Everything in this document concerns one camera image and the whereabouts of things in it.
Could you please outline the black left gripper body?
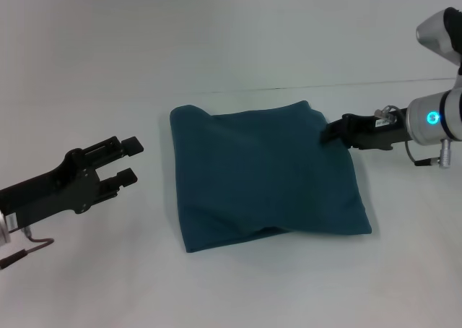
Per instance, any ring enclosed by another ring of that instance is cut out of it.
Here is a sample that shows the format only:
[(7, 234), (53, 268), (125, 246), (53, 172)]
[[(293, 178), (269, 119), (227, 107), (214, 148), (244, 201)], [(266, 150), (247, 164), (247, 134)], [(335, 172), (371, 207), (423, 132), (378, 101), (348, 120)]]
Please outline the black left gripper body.
[(48, 173), (1, 190), (6, 230), (14, 232), (65, 210), (86, 212), (102, 201), (99, 149), (75, 149)]

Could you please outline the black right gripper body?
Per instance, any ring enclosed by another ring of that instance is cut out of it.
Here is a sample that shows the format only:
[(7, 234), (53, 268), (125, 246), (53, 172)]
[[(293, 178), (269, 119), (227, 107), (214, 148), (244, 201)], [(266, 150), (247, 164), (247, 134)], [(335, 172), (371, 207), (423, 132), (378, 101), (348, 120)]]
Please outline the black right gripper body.
[(410, 140), (404, 117), (399, 113), (392, 115), (394, 122), (375, 116), (344, 114), (341, 139), (347, 147), (358, 150), (392, 150), (394, 144)]

